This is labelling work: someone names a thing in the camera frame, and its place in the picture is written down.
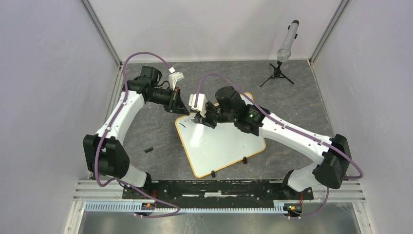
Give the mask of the white whiteboard with yellow frame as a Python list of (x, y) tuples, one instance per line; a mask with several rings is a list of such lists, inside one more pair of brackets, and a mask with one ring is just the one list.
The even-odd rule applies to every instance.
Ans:
[(195, 177), (210, 175), (266, 148), (263, 137), (239, 131), (233, 123), (212, 129), (193, 122), (195, 114), (176, 119), (175, 127)]

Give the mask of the silver microphone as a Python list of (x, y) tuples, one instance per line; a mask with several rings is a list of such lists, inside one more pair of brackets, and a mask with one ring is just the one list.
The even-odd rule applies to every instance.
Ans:
[(286, 62), (291, 56), (291, 48), (294, 40), (297, 37), (297, 30), (300, 22), (293, 20), (287, 29), (286, 37), (283, 41), (281, 48), (277, 52), (277, 60), (279, 62)]

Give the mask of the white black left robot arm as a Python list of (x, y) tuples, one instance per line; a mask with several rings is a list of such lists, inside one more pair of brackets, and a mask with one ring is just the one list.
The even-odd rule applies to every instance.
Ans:
[(166, 81), (169, 86), (162, 88), (159, 83), (162, 73), (150, 66), (143, 66), (139, 76), (127, 81), (120, 99), (104, 125), (94, 134), (86, 135), (83, 148), (87, 168), (96, 176), (110, 176), (133, 185), (140, 198), (152, 195), (153, 185), (150, 175), (130, 163), (123, 148), (123, 142), (131, 122), (147, 102), (162, 105), (166, 112), (189, 115), (189, 110), (180, 97), (176, 83), (184, 78), (183, 73), (170, 68)]

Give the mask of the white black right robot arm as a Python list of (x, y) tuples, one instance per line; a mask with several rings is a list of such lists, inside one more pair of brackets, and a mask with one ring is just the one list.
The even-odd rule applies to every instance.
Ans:
[(219, 89), (215, 98), (217, 105), (207, 101), (204, 94), (190, 95), (195, 123), (213, 129), (219, 123), (232, 123), (243, 133), (279, 142), (312, 160), (310, 165), (287, 173), (281, 186), (284, 197), (294, 199), (315, 185), (330, 189), (341, 187), (351, 159), (345, 136), (319, 135), (284, 121), (232, 86)]

